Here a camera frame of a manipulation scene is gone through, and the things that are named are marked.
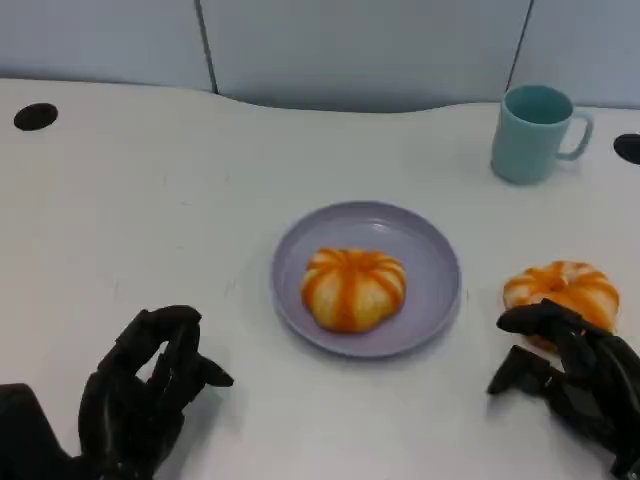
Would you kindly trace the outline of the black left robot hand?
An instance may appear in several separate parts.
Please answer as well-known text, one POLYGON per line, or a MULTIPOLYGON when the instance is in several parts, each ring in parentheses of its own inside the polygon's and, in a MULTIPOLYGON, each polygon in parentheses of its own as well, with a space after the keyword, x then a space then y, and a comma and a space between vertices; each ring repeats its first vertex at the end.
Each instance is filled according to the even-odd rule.
POLYGON ((151 479, 173 450, 184 408, 233 378, 198 351, 200 313, 188 305, 140 311, 85 385, 81 457, 95 479, 151 479))

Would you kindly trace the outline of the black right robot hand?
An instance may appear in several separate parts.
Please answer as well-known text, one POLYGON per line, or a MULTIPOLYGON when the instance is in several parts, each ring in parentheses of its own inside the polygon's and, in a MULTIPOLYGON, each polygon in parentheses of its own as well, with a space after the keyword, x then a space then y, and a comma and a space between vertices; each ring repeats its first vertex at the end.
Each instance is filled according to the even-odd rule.
POLYGON ((518 345, 513 346, 487 393, 512 388, 543 398, 574 431, 614 455, 611 474, 639 477, 639 356, 619 336, 586 321, 549 299, 506 310, 503 331, 540 337, 556 347, 562 370, 518 345))

